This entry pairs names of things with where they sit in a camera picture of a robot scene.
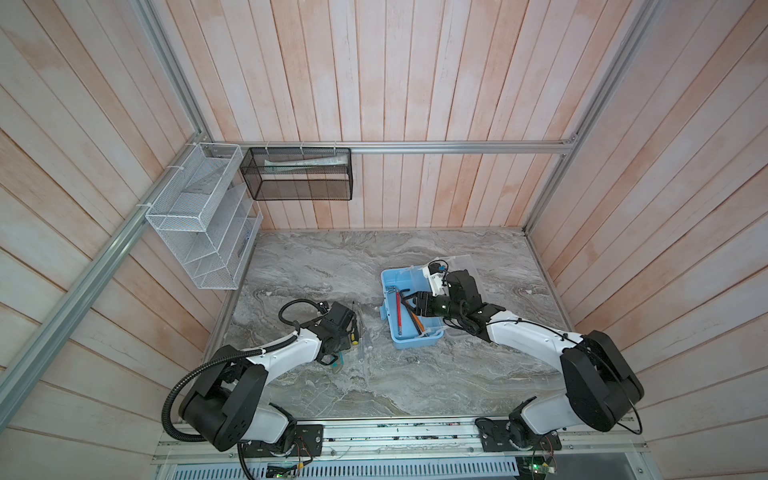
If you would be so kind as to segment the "blue plastic tool box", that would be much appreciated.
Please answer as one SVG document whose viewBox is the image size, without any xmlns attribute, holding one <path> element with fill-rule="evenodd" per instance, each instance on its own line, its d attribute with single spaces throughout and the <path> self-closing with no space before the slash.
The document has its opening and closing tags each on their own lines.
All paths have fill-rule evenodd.
<svg viewBox="0 0 768 480">
<path fill-rule="evenodd" d="M 483 289 L 477 282 L 478 271 L 471 256 L 459 255 L 436 259 L 446 260 L 449 264 L 449 272 L 468 270 L 475 278 L 480 295 L 482 295 Z M 448 318 L 418 316 L 425 328 L 425 333 L 419 335 L 408 312 L 401 306 L 402 336 L 398 337 L 395 289 L 398 289 L 399 291 L 410 289 L 411 291 L 429 292 L 429 284 L 421 271 L 421 269 L 429 262 L 422 265 L 386 269 L 380 275 L 384 294 L 384 303 L 381 307 L 381 318 L 388 323 L 391 339 L 395 348 L 398 350 L 433 346 L 443 338 L 444 331 L 447 329 L 447 325 L 444 321 Z M 411 306 L 415 311 L 415 302 L 401 302 L 401 305 L 402 304 Z"/>
</svg>

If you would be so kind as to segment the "teal handled tool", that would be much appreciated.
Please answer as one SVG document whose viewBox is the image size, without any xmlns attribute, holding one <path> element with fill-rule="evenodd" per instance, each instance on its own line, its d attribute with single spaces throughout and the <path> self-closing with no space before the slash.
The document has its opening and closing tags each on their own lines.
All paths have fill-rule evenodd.
<svg viewBox="0 0 768 480">
<path fill-rule="evenodd" d="M 332 364 L 332 371 L 335 374 L 338 374 L 343 370 L 344 365 L 345 365 L 344 354 L 340 353 L 338 355 L 338 359 Z"/>
</svg>

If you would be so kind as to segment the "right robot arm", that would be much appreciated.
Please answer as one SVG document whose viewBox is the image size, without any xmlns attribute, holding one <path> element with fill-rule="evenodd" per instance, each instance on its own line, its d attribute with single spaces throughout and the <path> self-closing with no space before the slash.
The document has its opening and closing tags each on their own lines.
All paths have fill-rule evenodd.
<svg viewBox="0 0 768 480">
<path fill-rule="evenodd" d="M 534 450 L 546 435 L 577 425 L 608 432 L 643 399 L 641 382 L 606 333 L 558 330 L 488 303 L 468 270 L 427 266 L 422 275 L 426 289 L 396 294 L 415 321 L 439 318 L 449 328 L 535 357 L 562 375 L 562 393 L 529 398 L 509 414 L 507 441 L 515 449 Z"/>
</svg>

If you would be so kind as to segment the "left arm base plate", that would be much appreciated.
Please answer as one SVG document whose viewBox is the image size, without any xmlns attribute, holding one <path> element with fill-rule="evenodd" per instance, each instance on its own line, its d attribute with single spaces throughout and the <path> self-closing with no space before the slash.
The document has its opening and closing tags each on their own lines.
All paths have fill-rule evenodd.
<svg viewBox="0 0 768 480">
<path fill-rule="evenodd" d="M 290 427 L 277 444 L 246 440 L 241 442 L 246 458 L 286 460 L 289 458 L 311 459 L 322 453 L 324 426 L 319 423 L 298 424 Z"/>
</svg>

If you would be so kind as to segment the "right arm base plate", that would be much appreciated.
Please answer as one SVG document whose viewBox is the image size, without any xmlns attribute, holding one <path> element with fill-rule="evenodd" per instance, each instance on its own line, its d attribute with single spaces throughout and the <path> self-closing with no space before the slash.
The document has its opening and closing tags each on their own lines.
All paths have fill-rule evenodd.
<svg viewBox="0 0 768 480">
<path fill-rule="evenodd" d="M 534 434 L 509 420 L 492 420 L 479 417 L 474 420 L 484 452 L 537 451 L 554 452 L 562 449 L 562 442 L 555 431 Z"/>
</svg>

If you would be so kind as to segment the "black mesh basket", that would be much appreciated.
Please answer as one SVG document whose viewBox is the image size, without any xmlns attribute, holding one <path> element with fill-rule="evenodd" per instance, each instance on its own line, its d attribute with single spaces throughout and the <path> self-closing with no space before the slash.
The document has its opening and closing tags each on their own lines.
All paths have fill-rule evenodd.
<svg viewBox="0 0 768 480">
<path fill-rule="evenodd" d="M 351 151 L 330 147 L 251 147 L 240 173 L 256 201 L 350 201 Z"/>
</svg>

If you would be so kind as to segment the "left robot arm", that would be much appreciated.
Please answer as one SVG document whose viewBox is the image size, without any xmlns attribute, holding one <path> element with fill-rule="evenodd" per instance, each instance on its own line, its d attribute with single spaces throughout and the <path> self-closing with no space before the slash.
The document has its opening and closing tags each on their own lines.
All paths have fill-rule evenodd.
<svg viewBox="0 0 768 480">
<path fill-rule="evenodd" d="M 292 300 L 281 307 L 278 319 L 296 304 L 313 307 L 317 316 L 291 322 L 290 334 L 261 347 L 225 345 L 187 373 L 164 401 L 161 423 L 166 434 L 181 442 L 208 442 L 219 451 L 248 441 L 290 451 L 296 420 L 281 407 L 262 404 L 263 390 L 304 364 L 337 363 L 360 338 L 356 313 L 339 302 Z"/>
</svg>

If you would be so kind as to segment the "aluminium front rail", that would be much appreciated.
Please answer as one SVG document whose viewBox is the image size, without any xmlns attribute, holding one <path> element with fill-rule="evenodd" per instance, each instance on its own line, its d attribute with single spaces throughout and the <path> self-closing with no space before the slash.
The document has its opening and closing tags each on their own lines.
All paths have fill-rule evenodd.
<svg viewBox="0 0 768 480">
<path fill-rule="evenodd" d="M 320 461 L 384 460 L 448 457 L 486 457 L 481 433 L 472 416 L 326 419 L 299 421 L 305 429 L 320 425 Z M 642 437 L 618 427 L 608 433 L 568 427 L 557 433 L 560 447 L 544 441 L 537 453 L 555 453 L 558 462 L 567 455 L 650 451 Z"/>
</svg>

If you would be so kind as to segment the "yellow black small screwdriver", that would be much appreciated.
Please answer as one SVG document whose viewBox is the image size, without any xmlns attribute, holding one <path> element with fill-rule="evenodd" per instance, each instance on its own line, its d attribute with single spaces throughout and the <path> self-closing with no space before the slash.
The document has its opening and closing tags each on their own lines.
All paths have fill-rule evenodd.
<svg viewBox="0 0 768 480">
<path fill-rule="evenodd" d="M 350 342 L 352 345 L 358 345 L 360 342 L 360 330 L 359 330 L 359 315 L 356 307 L 352 308 L 353 319 L 351 321 Z"/>
</svg>

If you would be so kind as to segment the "clear handled screwdriver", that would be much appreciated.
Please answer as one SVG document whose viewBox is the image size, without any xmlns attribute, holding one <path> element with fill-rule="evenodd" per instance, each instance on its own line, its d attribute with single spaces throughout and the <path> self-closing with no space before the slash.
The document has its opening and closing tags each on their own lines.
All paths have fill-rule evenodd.
<svg viewBox="0 0 768 480">
<path fill-rule="evenodd" d="M 363 364 L 367 359 L 367 355 L 368 355 L 367 350 L 369 346 L 369 340 L 367 338 L 367 334 L 364 327 L 361 325 L 358 326 L 357 340 L 358 340 L 358 344 L 356 347 L 356 351 L 357 351 L 358 361 L 361 364 Z"/>
</svg>

